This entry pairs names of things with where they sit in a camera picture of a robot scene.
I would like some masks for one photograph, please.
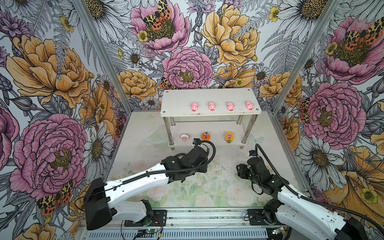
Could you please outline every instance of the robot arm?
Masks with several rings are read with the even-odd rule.
[[[268,163],[272,163],[262,151]],[[256,216],[267,224],[282,223],[292,227],[311,240],[368,240],[364,226],[354,218],[349,220],[318,205],[316,201],[301,194],[293,185],[282,178],[274,169],[276,175],[270,174],[263,159],[256,150],[250,151],[253,156],[247,165],[237,166],[238,176],[250,179],[252,184],[258,184],[271,199],[264,206],[264,216]]]
[[[213,149],[209,159],[209,149],[205,151],[198,146],[203,142],[210,144]],[[132,176],[108,182],[103,182],[102,178],[93,180],[84,200],[87,229],[98,229],[112,219],[131,220],[143,226],[148,224],[153,217],[149,202],[125,200],[156,186],[177,180],[183,182],[195,172],[207,172],[207,165],[215,156],[215,146],[210,141],[199,139],[194,139],[194,145],[188,154],[169,156],[161,163]]]

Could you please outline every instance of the small toy figurine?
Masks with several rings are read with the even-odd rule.
[[[227,132],[227,133],[225,134],[225,141],[226,141],[227,143],[231,143],[231,142],[233,141],[234,138],[235,138],[235,135],[234,135],[233,133],[231,133],[231,132]]]
[[[209,135],[208,132],[205,132],[201,135],[201,140],[207,140],[209,141],[211,139],[211,135]]]
[[[228,105],[227,105],[227,108],[228,108],[228,110],[230,110],[230,111],[233,111],[233,108],[235,107],[235,105],[233,104],[233,103],[231,103],[231,102],[229,102],[228,103]]]
[[[181,138],[181,140],[183,140],[183,142],[186,142],[186,141],[188,141],[189,136],[188,136],[187,134],[182,134],[182,135],[180,136],[180,138]]]
[[[216,107],[216,104],[214,102],[209,103],[209,110],[214,111]]]
[[[248,110],[252,110],[252,109],[253,109],[253,106],[254,106],[254,104],[253,104],[253,103],[251,103],[250,101],[248,101],[248,102],[245,104],[245,106],[247,107],[247,109],[248,109]]]
[[[197,105],[197,103],[192,103],[191,107],[192,107],[192,111],[194,111],[194,112],[196,112],[197,109],[199,108],[199,106]]]

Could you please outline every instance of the pink pig figurine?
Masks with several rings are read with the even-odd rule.
[[[196,112],[197,109],[199,108],[199,106],[197,105],[197,103],[192,103],[191,107],[192,107],[192,111],[194,111],[194,112]]]
[[[228,110],[230,110],[230,111],[233,111],[233,108],[235,107],[235,105],[233,104],[233,103],[231,103],[231,102],[229,102],[228,103],[228,105],[227,105],[227,108],[228,108]]]
[[[214,111],[216,107],[216,104],[214,102],[209,103],[209,110]]]
[[[252,110],[252,109],[253,109],[253,106],[254,106],[254,104],[253,104],[253,103],[251,103],[250,101],[248,101],[248,102],[245,104],[245,106],[247,107],[247,109],[248,109],[248,110]]]

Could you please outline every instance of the wall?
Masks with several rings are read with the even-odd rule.
[[[299,102],[287,97],[276,112],[317,200],[381,225],[383,11],[381,1],[343,1],[303,66]],[[372,25],[377,34],[361,35]],[[369,239],[383,239],[370,223],[363,224]]]
[[[74,239],[128,116],[70,1],[0,7],[0,235]]]
[[[326,2],[92,0],[86,4],[134,109],[159,109],[166,89],[245,87],[253,88],[263,109],[270,109]],[[158,3],[167,4],[170,18],[164,14],[156,22],[156,12],[165,11]],[[301,98],[301,81],[290,93],[291,106]]]

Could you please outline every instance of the white shelf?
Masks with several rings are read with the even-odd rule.
[[[247,101],[254,104],[252,110],[245,107]],[[208,108],[210,102],[216,104],[214,111]],[[233,111],[227,109],[228,102],[235,105]],[[199,106],[196,112],[191,110],[192,103],[197,103]],[[251,88],[176,89],[164,91],[160,115],[162,117],[224,116],[255,115],[261,112]]]
[[[215,146],[228,145],[228,146],[244,146],[241,139],[244,136],[244,129],[242,125],[237,125],[236,121],[222,121],[222,122],[176,122],[175,126],[170,126],[170,132],[175,146],[191,146],[194,138],[201,139],[204,132],[208,132],[211,136],[210,140]],[[232,132],[235,135],[231,143],[224,141],[225,134]],[[187,134],[189,140],[183,142],[180,135]]]

